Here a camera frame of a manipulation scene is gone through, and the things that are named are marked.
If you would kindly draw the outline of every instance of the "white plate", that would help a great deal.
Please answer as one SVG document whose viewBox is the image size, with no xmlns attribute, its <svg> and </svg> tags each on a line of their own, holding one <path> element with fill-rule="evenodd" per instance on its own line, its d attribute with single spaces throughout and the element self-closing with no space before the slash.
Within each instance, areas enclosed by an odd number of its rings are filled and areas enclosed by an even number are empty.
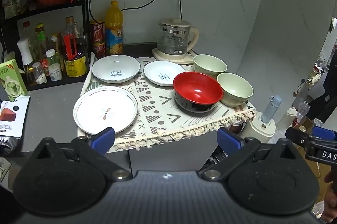
<svg viewBox="0 0 337 224">
<path fill-rule="evenodd" d="M 99 59 L 92 66 L 96 78 L 108 83 L 124 83 L 135 76 L 140 69 L 140 63 L 130 56 L 112 55 Z"/>
<path fill-rule="evenodd" d="M 173 86 L 173 79 L 185 69 L 180 65 L 168 61 L 148 63 L 144 67 L 144 75 L 152 83 L 160 86 Z"/>
<path fill-rule="evenodd" d="M 75 103 L 73 116 L 84 132 L 96 135 L 107 127 L 115 133 L 132 124 L 138 112 L 135 97 L 116 86 L 96 87 L 84 93 Z"/>
</svg>

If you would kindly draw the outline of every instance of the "blue gripper pad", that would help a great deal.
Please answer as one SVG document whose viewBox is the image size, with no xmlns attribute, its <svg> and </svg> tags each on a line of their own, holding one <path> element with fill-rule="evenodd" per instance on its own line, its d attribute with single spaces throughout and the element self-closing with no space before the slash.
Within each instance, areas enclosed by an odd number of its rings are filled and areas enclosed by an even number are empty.
<svg viewBox="0 0 337 224">
<path fill-rule="evenodd" d="M 225 127 L 221 127 L 217 133 L 217 141 L 220 148 L 228 155 L 237 152 L 244 144 L 245 141 L 232 133 Z"/>
<path fill-rule="evenodd" d="M 336 140 L 336 135 L 334 131 L 319 126 L 314 126 L 311 130 L 311 134 L 324 140 Z"/>
<path fill-rule="evenodd" d="M 103 131 L 88 140 L 89 146 L 96 152 L 104 155 L 115 143 L 115 130 L 111 127 L 105 128 Z"/>
</svg>

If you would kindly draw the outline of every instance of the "glass kettle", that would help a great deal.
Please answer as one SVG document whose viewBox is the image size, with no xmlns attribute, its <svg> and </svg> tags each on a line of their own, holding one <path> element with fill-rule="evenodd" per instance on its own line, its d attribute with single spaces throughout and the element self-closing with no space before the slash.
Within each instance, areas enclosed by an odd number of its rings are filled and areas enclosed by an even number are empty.
<svg viewBox="0 0 337 224">
<path fill-rule="evenodd" d="M 161 36 L 157 43 L 158 55 L 168 60 L 181 60 L 199 39 L 199 30 L 188 21 L 164 18 L 159 24 Z M 193 33 L 193 39 L 188 44 L 188 35 Z"/>
</svg>

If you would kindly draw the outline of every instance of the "chocolate package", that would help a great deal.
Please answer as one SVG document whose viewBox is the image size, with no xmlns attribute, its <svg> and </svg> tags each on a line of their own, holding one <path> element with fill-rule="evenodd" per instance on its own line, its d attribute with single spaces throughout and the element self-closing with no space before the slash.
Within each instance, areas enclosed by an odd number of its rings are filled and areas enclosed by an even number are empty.
<svg viewBox="0 0 337 224">
<path fill-rule="evenodd" d="M 11 101 L 28 94 L 15 59 L 0 64 L 0 81 Z"/>
<path fill-rule="evenodd" d="M 20 143 L 29 96 L 3 101 L 0 107 L 0 154 L 11 154 Z"/>
</svg>

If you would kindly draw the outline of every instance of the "red can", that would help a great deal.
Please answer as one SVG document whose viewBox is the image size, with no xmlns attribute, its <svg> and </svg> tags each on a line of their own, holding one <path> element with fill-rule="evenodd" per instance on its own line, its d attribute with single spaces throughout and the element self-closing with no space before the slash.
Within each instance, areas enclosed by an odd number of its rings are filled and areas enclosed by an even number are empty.
<svg viewBox="0 0 337 224">
<path fill-rule="evenodd" d="M 90 34 L 92 44 L 102 43 L 104 41 L 104 25 L 90 21 Z"/>
<path fill-rule="evenodd" d="M 105 42 L 92 45 L 92 52 L 95 53 L 97 59 L 105 57 Z"/>
</svg>

